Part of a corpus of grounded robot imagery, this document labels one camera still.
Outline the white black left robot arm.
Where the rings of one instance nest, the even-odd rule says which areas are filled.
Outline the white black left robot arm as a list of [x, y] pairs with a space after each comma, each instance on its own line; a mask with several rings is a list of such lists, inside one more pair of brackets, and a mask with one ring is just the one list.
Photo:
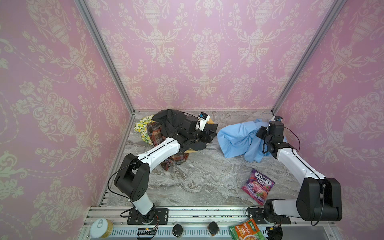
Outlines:
[[187, 151], [202, 151], [217, 136], [218, 124], [202, 112], [197, 117], [178, 110], [162, 110], [152, 117], [147, 128], [154, 147], [142, 154], [125, 156], [111, 179], [120, 190], [119, 196], [133, 204], [138, 215], [150, 222], [155, 217], [155, 204], [147, 194], [150, 174], [159, 165], [181, 164]]

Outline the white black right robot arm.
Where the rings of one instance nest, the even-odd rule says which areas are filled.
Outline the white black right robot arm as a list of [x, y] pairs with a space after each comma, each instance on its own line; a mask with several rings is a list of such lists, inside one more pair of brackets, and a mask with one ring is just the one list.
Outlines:
[[286, 216], [308, 222], [339, 222], [343, 217], [341, 184], [315, 170], [289, 143], [284, 141], [285, 126], [281, 121], [270, 121], [261, 127], [257, 137], [266, 150], [282, 163], [300, 184], [295, 200], [271, 200], [266, 203], [265, 217]]

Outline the dark grey cloth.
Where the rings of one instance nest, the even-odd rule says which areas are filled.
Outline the dark grey cloth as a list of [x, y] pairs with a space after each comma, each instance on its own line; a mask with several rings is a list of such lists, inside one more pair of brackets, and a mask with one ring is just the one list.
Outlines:
[[196, 140], [189, 140], [180, 135], [180, 127], [187, 115], [191, 114], [178, 110], [167, 109], [161, 110], [152, 118], [153, 121], [162, 125], [163, 136], [177, 140], [177, 142], [180, 144], [180, 152], [190, 150], [196, 145]]

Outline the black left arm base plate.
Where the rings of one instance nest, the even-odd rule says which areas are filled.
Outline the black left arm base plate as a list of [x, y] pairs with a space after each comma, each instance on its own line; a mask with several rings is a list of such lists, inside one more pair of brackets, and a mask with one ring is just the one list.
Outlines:
[[155, 208], [147, 216], [140, 214], [135, 208], [131, 208], [127, 217], [127, 225], [167, 225], [168, 217], [169, 209], [165, 208]]

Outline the light blue cloth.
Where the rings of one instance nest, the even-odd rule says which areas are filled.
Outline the light blue cloth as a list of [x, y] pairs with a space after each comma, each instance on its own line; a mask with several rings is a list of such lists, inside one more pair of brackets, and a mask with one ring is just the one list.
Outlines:
[[263, 153], [264, 140], [257, 137], [261, 127], [267, 127], [268, 122], [261, 119], [230, 125], [222, 128], [217, 139], [226, 159], [244, 156], [247, 162], [261, 162], [271, 153]]

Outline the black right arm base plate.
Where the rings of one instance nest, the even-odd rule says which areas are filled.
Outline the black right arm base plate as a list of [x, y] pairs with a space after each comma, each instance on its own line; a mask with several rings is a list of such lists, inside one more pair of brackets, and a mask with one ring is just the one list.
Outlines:
[[265, 213], [264, 208], [249, 207], [245, 210], [248, 218], [255, 220], [256, 224], [262, 225], [289, 225], [291, 220], [289, 217], [276, 215], [273, 211]]

